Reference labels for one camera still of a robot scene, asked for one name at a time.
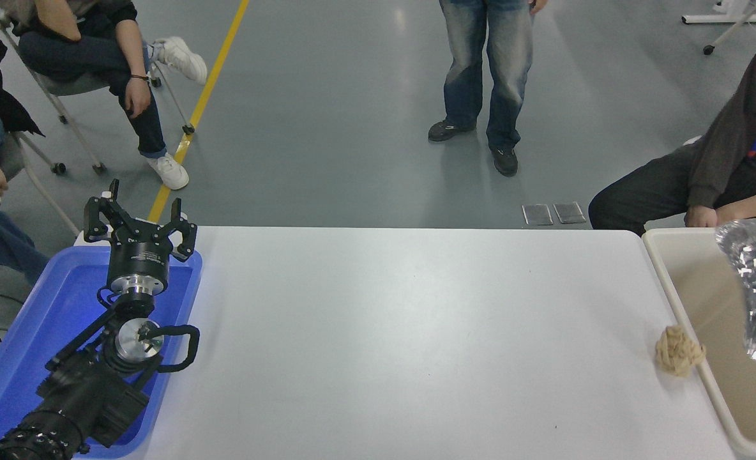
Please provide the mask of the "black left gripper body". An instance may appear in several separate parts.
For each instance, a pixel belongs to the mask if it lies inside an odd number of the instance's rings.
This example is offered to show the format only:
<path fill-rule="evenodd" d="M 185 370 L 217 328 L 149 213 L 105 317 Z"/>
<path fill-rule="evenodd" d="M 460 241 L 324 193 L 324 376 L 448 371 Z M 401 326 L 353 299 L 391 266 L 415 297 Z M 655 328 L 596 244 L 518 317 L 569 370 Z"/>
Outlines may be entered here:
<path fill-rule="evenodd" d="M 167 286 L 170 233 L 157 224 L 143 220 L 118 220 L 110 224 L 108 286 L 123 286 L 131 277 L 150 279 L 150 286 Z"/>

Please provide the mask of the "seated person's hand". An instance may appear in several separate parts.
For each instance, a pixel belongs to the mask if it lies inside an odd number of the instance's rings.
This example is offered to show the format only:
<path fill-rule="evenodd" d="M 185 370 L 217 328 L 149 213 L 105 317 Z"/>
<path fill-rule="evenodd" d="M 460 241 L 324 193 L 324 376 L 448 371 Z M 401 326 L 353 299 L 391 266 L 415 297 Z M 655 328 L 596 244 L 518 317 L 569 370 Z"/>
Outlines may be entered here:
<path fill-rule="evenodd" d="M 131 75 L 125 86 L 123 108 L 129 119 L 139 117 L 150 106 L 149 84 L 141 75 Z"/>

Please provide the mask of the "crouching person's right hand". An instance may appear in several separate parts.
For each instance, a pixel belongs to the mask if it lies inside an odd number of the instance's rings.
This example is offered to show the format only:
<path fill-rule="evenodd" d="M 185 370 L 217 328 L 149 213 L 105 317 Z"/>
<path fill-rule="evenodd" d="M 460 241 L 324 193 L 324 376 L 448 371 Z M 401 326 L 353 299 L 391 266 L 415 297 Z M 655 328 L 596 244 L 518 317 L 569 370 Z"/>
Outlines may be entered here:
<path fill-rule="evenodd" d="M 716 227 L 718 213 L 707 206 L 690 206 L 685 215 L 685 225 L 693 228 Z"/>

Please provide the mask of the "crouching person's left hand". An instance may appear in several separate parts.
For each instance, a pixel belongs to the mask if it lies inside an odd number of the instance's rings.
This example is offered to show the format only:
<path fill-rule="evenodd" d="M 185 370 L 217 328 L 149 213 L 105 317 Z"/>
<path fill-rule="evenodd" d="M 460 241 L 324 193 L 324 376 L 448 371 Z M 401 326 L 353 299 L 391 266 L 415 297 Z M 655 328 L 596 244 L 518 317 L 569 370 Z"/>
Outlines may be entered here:
<path fill-rule="evenodd" d="M 756 194 L 721 206 L 716 210 L 716 226 L 734 220 L 756 218 Z"/>

